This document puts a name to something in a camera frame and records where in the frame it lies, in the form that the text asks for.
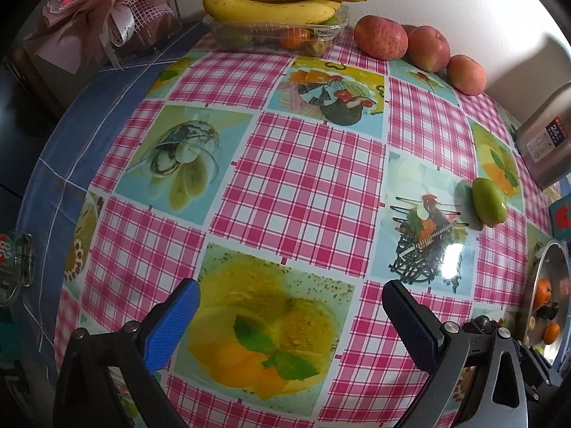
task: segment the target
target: screw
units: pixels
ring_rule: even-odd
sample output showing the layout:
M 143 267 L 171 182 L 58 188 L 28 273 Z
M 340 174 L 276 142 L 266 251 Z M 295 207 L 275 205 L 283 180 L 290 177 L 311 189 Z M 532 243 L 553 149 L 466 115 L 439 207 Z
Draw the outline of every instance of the screw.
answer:
M 73 333 L 71 333 L 71 339 L 80 340 L 86 334 L 87 330 L 85 328 L 77 328 Z
M 127 333 L 135 333 L 141 324 L 137 320 L 131 320 L 123 325 L 123 331 Z
M 509 330 L 506 327 L 501 326 L 498 328 L 498 335 L 500 335 L 503 339 L 507 340 L 512 334 L 509 332 Z
M 448 333 L 458 333 L 458 331 L 460 330 L 460 327 L 458 326 L 457 323 L 455 322 L 446 322 L 444 324 L 444 329 L 448 332 Z

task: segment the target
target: white ribbon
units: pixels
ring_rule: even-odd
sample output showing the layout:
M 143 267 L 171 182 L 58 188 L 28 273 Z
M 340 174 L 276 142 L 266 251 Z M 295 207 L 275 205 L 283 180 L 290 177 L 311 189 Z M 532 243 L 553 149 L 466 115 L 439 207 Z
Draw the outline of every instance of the white ribbon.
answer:
M 127 6 L 116 3 L 109 12 L 121 34 L 121 41 L 112 40 L 113 45 L 122 47 L 135 33 L 135 17 Z
M 109 58 L 109 61 L 111 61 L 112 66 L 116 69 L 122 69 L 121 63 L 119 62 L 119 60 L 117 59 L 117 55 L 115 54 L 115 50 L 113 50 L 113 47 L 111 46 L 111 43 L 109 41 L 109 30 L 110 30 L 109 24 L 107 22 L 107 19 L 105 19 L 103 27 L 101 28 L 101 33 L 99 34 L 99 41 L 101 42 L 103 51 L 105 51 L 105 54 Z

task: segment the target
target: green fruit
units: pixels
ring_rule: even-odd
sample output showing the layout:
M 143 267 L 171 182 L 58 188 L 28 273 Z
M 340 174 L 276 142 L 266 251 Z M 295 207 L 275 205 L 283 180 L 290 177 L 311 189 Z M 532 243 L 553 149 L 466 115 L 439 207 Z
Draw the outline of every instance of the green fruit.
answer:
M 341 21 L 335 15 L 331 16 L 327 21 L 321 23 L 321 25 L 339 25 Z
M 472 201 L 478 217 L 488 227 L 495 227 L 507 218 L 505 195 L 489 178 L 478 177 L 472 182 Z
M 220 27 L 214 32 L 214 38 L 223 48 L 239 50 L 252 42 L 252 33 L 233 27 Z

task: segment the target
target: clear plastic fruit container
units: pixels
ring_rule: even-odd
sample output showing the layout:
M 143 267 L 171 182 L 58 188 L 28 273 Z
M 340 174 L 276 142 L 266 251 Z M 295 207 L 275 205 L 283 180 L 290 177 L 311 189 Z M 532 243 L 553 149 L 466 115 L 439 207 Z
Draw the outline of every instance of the clear plastic fruit container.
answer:
M 219 22 L 211 16 L 203 19 L 226 51 L 255 53 L 287 52 L 322 57 L 343 33 L 349 22 L 349 7 L 341 5 L 323 24 L 278 24 L 275 22 Z

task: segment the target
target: table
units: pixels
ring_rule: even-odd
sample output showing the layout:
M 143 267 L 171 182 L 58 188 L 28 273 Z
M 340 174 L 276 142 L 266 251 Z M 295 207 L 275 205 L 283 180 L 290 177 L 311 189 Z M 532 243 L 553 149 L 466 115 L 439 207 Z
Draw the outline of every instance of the table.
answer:
M 383 283 L 442 322 L 511 327 L 560 188 L 535 186 L 500 105 L 366 57 L 350 32 L 325 60 L 225 53 L 210 36 L 187 53 L 202 34 L 100 73 L 67 112 L 18 223 L 41 255 L 16 319 L 54 381 L 73 329 L 140 320 L 192 276 L 201 309 L 156 375 L 189 423 L 394 423 L 425 375 Z M 508 196 L 494 229 L 470 206 L 478 175 Z

